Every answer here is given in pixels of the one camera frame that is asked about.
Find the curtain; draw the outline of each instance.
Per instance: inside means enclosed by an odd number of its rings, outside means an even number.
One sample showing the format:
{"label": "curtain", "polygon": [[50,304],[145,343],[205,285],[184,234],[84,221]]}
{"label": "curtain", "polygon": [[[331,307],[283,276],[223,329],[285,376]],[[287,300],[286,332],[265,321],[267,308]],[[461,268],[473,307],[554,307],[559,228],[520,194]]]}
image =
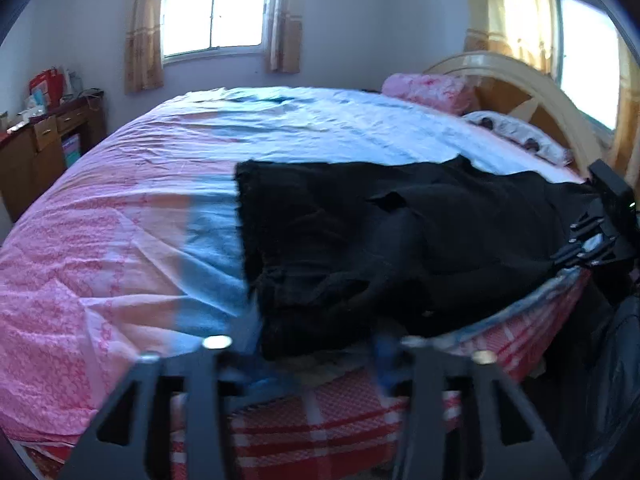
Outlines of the curtain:
{"label": "curtain", "polygon": [[267,20],[267,69],[300,72],[302,0],[269,0]]}
{"label": "curtain", "polygon": [[626,176],[629,184],[638,180],[640,166],[640,68],[626,46],[618,37],[620,45],[620,100],[618,101],[618,123],[613,147],[609,153],[610,165]]}
{"label": "curtain", "polygon": [[125,46],[126,93],[164,86],[162,0],[135,0]]}
{"label": "curtain", "polygon": [[551,75],[555,0],[469,0],[465,51],[490,50]]}

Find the white pillow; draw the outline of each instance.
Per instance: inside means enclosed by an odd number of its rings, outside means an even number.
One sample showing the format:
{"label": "white pillow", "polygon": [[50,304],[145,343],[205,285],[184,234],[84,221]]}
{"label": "white pillow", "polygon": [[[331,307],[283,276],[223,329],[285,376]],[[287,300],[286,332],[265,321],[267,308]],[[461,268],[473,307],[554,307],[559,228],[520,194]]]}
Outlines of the white pillow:
{"label": "white pillow", "polygon": [[512,140],[528,152],[556,166],[568,166],[574,161],[571,150],[560,146],[539,128],[515,117],[480,111],[467,114],[464,118],[473,124],[484,126],[500,137]]}

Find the wooden desk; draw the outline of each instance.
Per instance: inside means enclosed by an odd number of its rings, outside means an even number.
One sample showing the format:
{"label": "wooden desk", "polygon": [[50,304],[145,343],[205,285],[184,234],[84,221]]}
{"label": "wooden desk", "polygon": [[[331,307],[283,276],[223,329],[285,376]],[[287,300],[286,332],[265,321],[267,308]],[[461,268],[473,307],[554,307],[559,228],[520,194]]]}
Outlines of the wooden desk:
{"label": "wooden desk", "polygon": [[106,138],[102,94],[66,103],[0,139],[0,193],[11,220],[16,222],[65,173],[62,141],[74,134],[82,155]]}

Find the headboard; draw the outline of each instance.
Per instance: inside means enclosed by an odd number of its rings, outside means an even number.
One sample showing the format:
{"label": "headboard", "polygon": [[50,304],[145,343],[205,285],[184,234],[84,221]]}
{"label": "headboard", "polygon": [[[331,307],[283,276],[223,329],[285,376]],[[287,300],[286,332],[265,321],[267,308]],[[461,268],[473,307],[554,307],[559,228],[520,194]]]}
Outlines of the headboard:
{"label": "headboard", "polygon": [[431,74],[468,76],[481,109],[518,117],[539,127],[574,152],[582,176],[604,153],[593,128],[548,76],[511,57],[494,52],[465,52],[426,70]]}

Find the bed sheet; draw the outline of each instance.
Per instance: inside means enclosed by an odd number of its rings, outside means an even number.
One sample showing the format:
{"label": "bed sheet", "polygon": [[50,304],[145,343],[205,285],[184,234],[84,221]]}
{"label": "bed sheet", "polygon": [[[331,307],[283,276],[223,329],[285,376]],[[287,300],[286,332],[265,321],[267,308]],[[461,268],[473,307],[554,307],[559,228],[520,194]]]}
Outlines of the bed sheet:
{"label": "bed sheet", "polygon": [[[232,178],[238,161],[407,164],[459,154],[493,173],[580,181],[459,118],[356,91],[197,92],[124,126],[67,171],[0,250],[0,426],[33,446],[72,445],[141,351],[190,351],[248,308]],[[558,276],[498,325],[446,336],[442,345],[471,348],[476,340],[480,348],[493,328],[505,334],[500,348],[511,348],[504,355],[529,362],[536,352],[522,348],[553,337],[580,276]],[[518,323],[520,336],[508,328],[509,336],[504,327]],[[402,406],[357,369],[238,413],[232,427],[244,475],[281,478],[318,463],[320,478],[340,478],[353,465],[375,465],[382,448],[392,452]],[[283,413],[291,420],[278,421]]]}

